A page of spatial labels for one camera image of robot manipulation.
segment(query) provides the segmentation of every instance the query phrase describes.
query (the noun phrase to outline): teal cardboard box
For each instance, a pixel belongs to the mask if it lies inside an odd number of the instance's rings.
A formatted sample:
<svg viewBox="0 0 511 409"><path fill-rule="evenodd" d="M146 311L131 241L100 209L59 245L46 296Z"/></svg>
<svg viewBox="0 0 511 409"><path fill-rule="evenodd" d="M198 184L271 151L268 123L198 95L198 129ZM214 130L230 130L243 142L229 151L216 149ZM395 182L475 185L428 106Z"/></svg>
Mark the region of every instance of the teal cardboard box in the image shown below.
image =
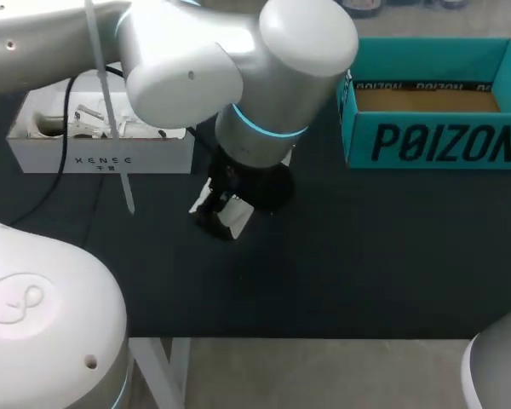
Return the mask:
<svg viewBox="0 0 511 409"><path fill-rule="evenodd" d="M351 168L511 170L511 39L361 38L337 103Z"/></svg>

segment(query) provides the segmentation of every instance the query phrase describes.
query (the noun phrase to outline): metal frame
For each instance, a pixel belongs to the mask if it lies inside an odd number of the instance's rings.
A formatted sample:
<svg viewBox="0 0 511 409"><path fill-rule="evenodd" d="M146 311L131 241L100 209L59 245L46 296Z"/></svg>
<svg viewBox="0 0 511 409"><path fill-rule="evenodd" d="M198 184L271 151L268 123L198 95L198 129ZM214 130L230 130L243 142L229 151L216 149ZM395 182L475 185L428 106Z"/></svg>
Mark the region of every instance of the metal frame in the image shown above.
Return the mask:
<svg viewBox="0 0 511 409"><path fill-rule="evenodd" d="M185 409L191 338L173 338L170 359L160 338L130 338L135 358L159 409Z"/></svg>

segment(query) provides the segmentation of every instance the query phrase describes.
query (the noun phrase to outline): cable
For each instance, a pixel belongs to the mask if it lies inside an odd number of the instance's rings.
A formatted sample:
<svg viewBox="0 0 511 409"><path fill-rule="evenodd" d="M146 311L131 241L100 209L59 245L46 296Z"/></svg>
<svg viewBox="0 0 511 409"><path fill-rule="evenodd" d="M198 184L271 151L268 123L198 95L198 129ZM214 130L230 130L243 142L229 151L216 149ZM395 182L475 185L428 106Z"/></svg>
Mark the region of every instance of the cable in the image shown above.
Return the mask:
<svg viewBox="0 0 511 409"><path fill-rule="evenodd" d="M123 73L111 66L107 66L106 70L108 72L111 72L112 74L118 75L119 77L123 77ZM18 216L15 218L12 222L9 223L9 226L14 227L16 224L19 224L20 222L24 221L27 217L32 216L36 211L38 211L45 202L48 201L49 197L54 193L54 191L59 186L59 182L62 179L62 176L64 175L65 171L65 164L66 164L66 157L68 154L68 110L70 106L70 95L72 93L72 87L78 79L79 76L73 77L68 81L68 85L66 86L66 93L65 93L65 102L64 102L64 108L63 108L63 117L62 117L62 129L63 129L63 136L62 136L62 153L60 156L60 164L59 164L59 170L57 170L57 173L55 175L55 178L53 182L51 183L51 186L47 190L47 192L36 202L32 208L24 213L21 216ZM97 192L97 197L100 196L100 189Z"/></svg>
<svg viewBox="0 0 511 409"><path fill-rule="evenodd" d="M106 66L106 71L115 74L121 78L124 78L123 72L121 70L118 70L117 68L113 68L111 66ZM65 101L64 101L64 109L63 109L63 119L62 119L62 129L63 129L63 136L62 136L62 153L60 155L60 164L59 169L57 170L57 174L55 175L55 178L53 182L51 183L51 186L49 187L48 191L36 202L32 208L24 213L21 216L18 216L15 218L12 222L9 223L9 226L14 227L16 224L19 224L20 222L24 221L29 216L32 216L36 211L38 211L44 204L47 202L49 197L55 192L57 187L59 186L60 180L62 179L62 176L64 175L65 170L65 164L66 164L66 157L68 154L68 111L70 106L70 95L72 93L72 87L76 81L78 76L71 78L68 81L68 85L66 86L66 93L65 93ZM209 153L213 153L214 149L206 142L206 140L201 136L199 132L197 132L193 127L188 127L187 130L193 135L195 138L195 141L199 143L206 151ZM91 230L91 226L93 224L93 219L95 217L95 213L98 207L99 199L100 199L100 191L102 190L102 185L104 184L104 175L102 175L102 178L99 181L99 186L97 187L97 191L95 194L95 200L91 206L91 214L89 216L89 225L87 227L87 230L85 231L85 234L83 236L82 241L82 247L84 247L87 244L87 241L89 239L89 233Z"/></svg>
<svg viewBox="0 0 511 409"><path fill-rule="evenodd" d="M212 154L214 152L214 149L204 140L203 136L195 130L192 126L188 126L186 130L189 131L191 135L193 135L193 138L195 138L195 141L200 144L201 147L203 147L208 153Z"/></svg>
<svg viewBox="0 0 511 409"><path fill-rule="evenodd" d="M79 245L82 249L85 248L87 242L89 241L89 234L91 233L91 228L93 227L93 220L95 219L96 210L99 206L100 202L100 192L102 191L102 185L104 185L104 177L105 175L100 175L99 185L96 188L95 200L93 200L93 204L91 205L89 221L87 223L87 228L85 229L85 234L83 235L83 240Z"/></svg>

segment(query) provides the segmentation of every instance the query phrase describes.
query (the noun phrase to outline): glowing blue ring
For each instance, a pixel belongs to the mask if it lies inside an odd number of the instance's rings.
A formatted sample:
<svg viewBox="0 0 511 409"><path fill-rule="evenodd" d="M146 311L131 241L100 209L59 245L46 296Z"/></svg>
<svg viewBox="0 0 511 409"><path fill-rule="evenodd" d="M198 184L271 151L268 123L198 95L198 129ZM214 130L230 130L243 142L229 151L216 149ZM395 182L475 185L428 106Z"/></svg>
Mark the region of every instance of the glowing blue ring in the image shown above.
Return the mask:
<svg viewBox="0 0 511 409"><path fill-rule="evenodd" d="M251 129L256 130L257 132L259 132L260 134L263 134L263 135L272 136L274 138L292 138L293 136L299 136L300 134L302 134L304 131L306 131L308 129L308 127L306 127L303 130L298 130L297 132L292 132L290 134L277 134L276 132L271 132L270 130L264 130L262 127L257 126L252 121L247 119L244 116L244 114L240 112L240 110L238 109L238 107L235 104L233 104L233 108L234 108L235 112L237 113L238 117L241 118L245 124L247 124L249 127L251 127Z"/></svg>
<svg viewBox="0 0 511 409"><path fill-rule="evenodd" d="M129 380L129 369L127 370L127 376L125 377L125 382L123 382L123 387L121 388L121 392L119 392L119 396L116 399L116 402L113 404L112 409L119 408L119 401L123 398L125 390L127 389L127 381Z"/></svg>
<svg viewBox="0 0 511 409"><path fill-rule="evenodd" d="M121 23L124 22L124 20L127 18L127 16L129 16L130 14L130 7L127 11L125 11L123 13L123 15L121 17L119 17L119 20L118 20L118 24L116 25L116 31L113 33L113 36L114 37L117 37L118 36L118 31L119 31L119 26L121 26Z"/></svg>

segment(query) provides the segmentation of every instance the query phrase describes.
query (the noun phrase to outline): black tabletop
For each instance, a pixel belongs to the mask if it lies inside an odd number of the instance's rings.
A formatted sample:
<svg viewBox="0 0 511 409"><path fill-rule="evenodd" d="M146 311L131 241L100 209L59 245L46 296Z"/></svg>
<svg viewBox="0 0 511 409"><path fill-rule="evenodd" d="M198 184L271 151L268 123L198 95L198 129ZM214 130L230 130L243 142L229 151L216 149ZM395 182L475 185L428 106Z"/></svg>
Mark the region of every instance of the black tabletop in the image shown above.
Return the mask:
<svg viewBox="0 0 511 409"><path fill-rule="evenodd" d="M21 101L0 98L0 221L52 176L22 175L4 140ZM201 130L212 137L212 123ZM511 172L350 170L333 101L301 139L296 196L233 243L196 228L193 174L107 176L88 251L120 284L132 336L471 337L511 310ZM65 175L20 225L79 245L100 176Z"/></svg>

